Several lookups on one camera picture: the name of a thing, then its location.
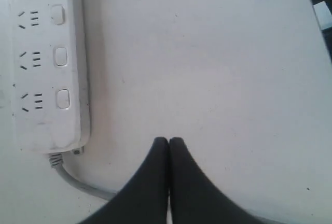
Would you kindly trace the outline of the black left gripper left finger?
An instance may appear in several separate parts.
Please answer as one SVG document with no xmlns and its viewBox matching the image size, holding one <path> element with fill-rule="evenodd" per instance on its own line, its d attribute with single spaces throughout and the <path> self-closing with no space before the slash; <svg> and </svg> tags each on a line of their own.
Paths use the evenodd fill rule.
<svg viewBox="0 0 332 224">
<path fill-rule="evenodd" d="M 107 204 L 81 223 L 167 223 L 169 143 L 157 137 L 145 160 Z"/>
</svg>

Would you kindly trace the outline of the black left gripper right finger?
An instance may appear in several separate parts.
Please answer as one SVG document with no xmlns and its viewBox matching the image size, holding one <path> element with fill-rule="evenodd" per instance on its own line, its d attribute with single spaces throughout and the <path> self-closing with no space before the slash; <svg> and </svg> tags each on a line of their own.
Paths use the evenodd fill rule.
<svg viewBox="0 0 332 224">
<path fill-rule="evenodd" d="M 169 145 L 173 223 L 262 223 L 208 179 L 182 138 L 170 139 Z"/>
</svg>

